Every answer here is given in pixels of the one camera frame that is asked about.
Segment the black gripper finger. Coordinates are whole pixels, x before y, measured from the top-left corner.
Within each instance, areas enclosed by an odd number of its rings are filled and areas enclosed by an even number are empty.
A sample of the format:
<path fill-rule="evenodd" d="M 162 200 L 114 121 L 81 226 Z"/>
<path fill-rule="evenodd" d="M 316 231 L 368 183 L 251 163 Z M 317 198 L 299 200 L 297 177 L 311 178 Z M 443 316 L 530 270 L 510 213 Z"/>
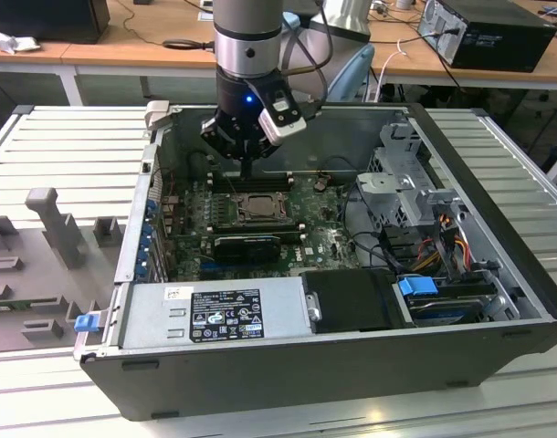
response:
<path fill-rule="evenodd" d="M 254 161 L 267 158 L 278 148 L 278 146 L 271 144 L 268 140 L 250 141 L 247 144 L 247 178 L 249 179 L 252 176 Z"/>
<path fill-rule="evenodd" d="M 247 142 L 244 130 L 233 118 L 225 116 L 205 120 L 201 125 L 201 138 L 223 158 L 240 162 L 240 177 L 247 178 Z"/>

